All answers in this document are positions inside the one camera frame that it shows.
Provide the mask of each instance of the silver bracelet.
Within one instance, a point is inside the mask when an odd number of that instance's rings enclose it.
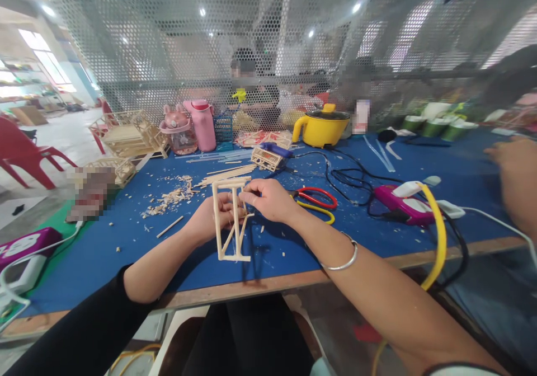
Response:
[[[330,270],[330,271],[338,271],[338,270],[344,270],[345,268],[349,268],[352,263],[354,263],[356,261],[356,258],[358,257],[358,242],[356,242],[355,240],[353,240],[348,234],[346,234],[345,232],[342,232],[346,237],[348,237],[351,241],[351,243],[354,245],[354,254],[352,255],[352,258],[351,260],[347,263],[347,264],[343,264],[342,266],[340,267],[327,267],[326,265],[322,264],[321,263],[321,266],[324,268],[324,269],[327,269],[327,270]]]

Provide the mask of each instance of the green cup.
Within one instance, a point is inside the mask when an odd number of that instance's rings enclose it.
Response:
[[[423,137],[438,137],[451,121],[452,119],[441,118],[427,120],[421,135]]]
[[[444,141],[457,141],[477,127],[479,127],[478,124],[467,123],[465,121],[462,123],[451,123],[442,135],[442,139]]]
[[[406,116],[401,129],[415,133],[421,127],[424,121],[425,118],[422,116]]]

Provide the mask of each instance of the yellow pot lid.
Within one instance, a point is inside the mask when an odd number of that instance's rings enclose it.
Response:
[[[323,110],[306,112],[306,114],[316,119],[325,120],[348,120],[351,117],[349,113],[337,112],[335,109],[336,105],[334,104],[324,104]]]

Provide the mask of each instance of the scissors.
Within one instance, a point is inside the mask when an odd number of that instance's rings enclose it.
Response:
[[[303,199],[306,199],[306,200],[314,203],[315,205],[311,205],[311,204],[303,203],[302,201],[297,201],[298,205],[300,205],[300,206],[302,206],[304,208],[308,208],[308,209],[311,209],[311,210],[314,210],[314,211],[318,211],[320,213],[323,213],[323,214],[327,215],[330,218],[328,221],[325,221],[328,225],[332,225],[334,223],[334,221],[336,220],[336,217],[334,217],[334,214],[332,214],[328,210],[337,208],[337,200],[328,191],[325,191],[323,189],[319,189],[317,187],[302,187],[301,189],[298,189],[298,190],[288,190],[288,191],[289,191],[289,194],[291,195],[291,197],[293,199],[295,199],[298,196],[298,197],[302,197]],[[307,193],[308,191],[323,194],[325,197],[328,197],[332,201],[332,203],[329,204],[329,203],[324,203],[322,201],[319,201],[315,197],[313,197],[309,193]]]

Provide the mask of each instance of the black pants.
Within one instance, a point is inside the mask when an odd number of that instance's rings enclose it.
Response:
[[[212,305],[183,376],[307,376],[313,357],[280,294]]]

